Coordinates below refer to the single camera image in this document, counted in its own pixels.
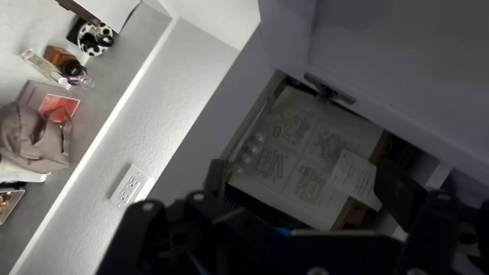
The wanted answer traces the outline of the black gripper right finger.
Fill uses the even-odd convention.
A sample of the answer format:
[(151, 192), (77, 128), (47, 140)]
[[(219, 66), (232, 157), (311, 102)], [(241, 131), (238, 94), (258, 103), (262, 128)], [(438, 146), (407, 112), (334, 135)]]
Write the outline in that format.
[(455, 254), (462, 253), (482, 275), (489, 275), (489, 202), (462, 202), (453, 190), (427, 189), (400, 164), (381, 158), (374, 193), (407, 233), (398, 275), (462, 275)]

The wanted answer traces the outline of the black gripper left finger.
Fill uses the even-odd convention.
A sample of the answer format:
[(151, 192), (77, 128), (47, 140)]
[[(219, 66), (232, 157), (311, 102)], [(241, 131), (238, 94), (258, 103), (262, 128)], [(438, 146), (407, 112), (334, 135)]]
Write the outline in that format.
[(96, 275), (308, 275), (325, 267), (314, 235), (293, 235), (222, 199), (213, 160), (204, 186), (170, 204), (128, 204)]

